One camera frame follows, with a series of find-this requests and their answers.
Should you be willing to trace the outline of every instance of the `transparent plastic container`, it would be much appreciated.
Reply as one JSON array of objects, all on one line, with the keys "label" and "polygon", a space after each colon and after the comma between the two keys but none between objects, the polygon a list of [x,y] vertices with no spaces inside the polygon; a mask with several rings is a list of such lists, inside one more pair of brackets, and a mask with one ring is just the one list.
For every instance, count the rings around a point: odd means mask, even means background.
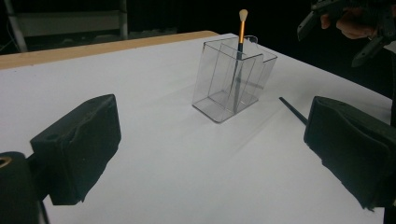
[{"label": "transparent plastic container", "polygon": [[218,123],[259,100],[277,58],[252,35],[238,51],[238,39],[204,43],[192,105]]}]

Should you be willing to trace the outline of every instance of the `white table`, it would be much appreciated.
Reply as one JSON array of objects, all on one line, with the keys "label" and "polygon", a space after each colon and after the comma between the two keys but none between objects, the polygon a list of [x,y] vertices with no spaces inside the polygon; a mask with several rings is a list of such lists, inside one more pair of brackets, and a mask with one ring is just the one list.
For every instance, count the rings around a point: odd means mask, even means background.
[{"label": "white table", "polygon": [[231,36],[0,70],[0,152],[29,156],[30,139],[57,119],[116,95],[118,152],[84,203],[46,198],[51,223],[382,223],[384,210],[361,208],[278,98],[307,117],[313,97],[326,96],[385,122],[391,100],[274,52],[260,101],[214,123],[191,106],[194,84],[204,41]]}]

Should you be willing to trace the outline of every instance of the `paintbrush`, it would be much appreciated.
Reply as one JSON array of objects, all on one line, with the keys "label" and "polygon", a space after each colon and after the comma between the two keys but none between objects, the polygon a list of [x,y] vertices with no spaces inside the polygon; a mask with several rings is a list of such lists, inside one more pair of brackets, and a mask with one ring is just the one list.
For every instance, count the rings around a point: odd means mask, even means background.
[{"label": "paintbrush", "polygon": [[[238,61],[242,59],[242,53],[244,51],[244,36],[245,36],[245,21],[248,16],[248,11],[246,9],[242,9],[239,11],[239,19],[241,20],[241,26],[239,29],[239,40],[238,40],[238,51],[236,52],[236,64],[235,71],[238,66]],[[238,109],[238,98],[239,98],[239,89],[241,85],[241,72],[239,72],[238,77],[235,82],[235,95],[233,98],[233,112],[236,114]]]}]

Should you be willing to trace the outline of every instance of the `brush bristles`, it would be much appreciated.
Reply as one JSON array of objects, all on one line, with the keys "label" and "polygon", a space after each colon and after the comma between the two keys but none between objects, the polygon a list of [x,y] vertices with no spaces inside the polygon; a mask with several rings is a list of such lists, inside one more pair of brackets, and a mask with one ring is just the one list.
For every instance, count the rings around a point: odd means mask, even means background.
[{"label": "brush bristles", "polygon": [[241,21],[245,21],[247,19],[248,16],[248,11],[246,9],[242,9],[239,11],[239,18],[241,19]]}]

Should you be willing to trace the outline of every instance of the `person's hand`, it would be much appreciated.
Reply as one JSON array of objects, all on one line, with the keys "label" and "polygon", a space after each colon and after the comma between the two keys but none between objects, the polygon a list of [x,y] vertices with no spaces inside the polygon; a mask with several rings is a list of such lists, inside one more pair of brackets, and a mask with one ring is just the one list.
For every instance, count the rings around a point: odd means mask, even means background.
[{"label": "person's hand", "polygon": [[[359,39],[373,37],[376,34],[376,28],[359,22],[363,13],[362,8],[346,8],[343,16],[337,21],[335,26],[341,30],[341,33],[350,39]],[[327,29],[331,26],[328,14],[320,17],[321,28]]]}]

